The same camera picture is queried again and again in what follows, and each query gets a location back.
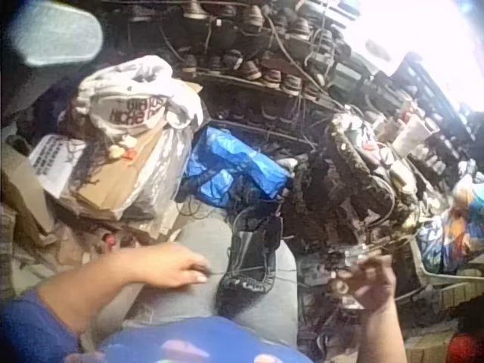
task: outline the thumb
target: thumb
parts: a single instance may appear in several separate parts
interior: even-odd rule
[[[206,283],[206,280],[206,275],[203,272],[196,270],[184,270],[180,272],[178,282],[182,285],[204,284]]]

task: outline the blue shirt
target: blue shirt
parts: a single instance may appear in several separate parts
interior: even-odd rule
[[[1,356],[7,361],[62,362],[80,353],[79,338],[47,309],[35,291],[13,301],[0,320]],[[261,342],[227,319],[193,318],[159,327],[125,329],[104,341],[100,358],[82,361],[158,363],[310,363],[285,346]]]

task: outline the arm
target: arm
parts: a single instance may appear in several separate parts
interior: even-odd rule
[[[406,363],[391,256],[370,258],[351,272],[342,272],[340,278],[365,307],[358,363]]]
[[[38,287],[38,294],[59,321],[80,334],[127,284],[180,287],[205,282],[202,271],[208,271],[202,256],[177,244],[165,243],[104,255],[48,279]]]

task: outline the blue sleeve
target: blue sleeve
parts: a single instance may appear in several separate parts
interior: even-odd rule
[[[79,338],[40,301],[35,290],[12,301],[0,316],[0,350],[7,361],[62,362],[79,352]]]

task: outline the forearm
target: forearm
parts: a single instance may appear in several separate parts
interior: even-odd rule
[[[129,250],[110,253],[48,279],[38,287],[40,299],[72,332],[82,333],[90,320],[133,282],[126,254]]]
[[[394,302],[379,312],[366,312],[362,323],[358,363],[406,363]]]

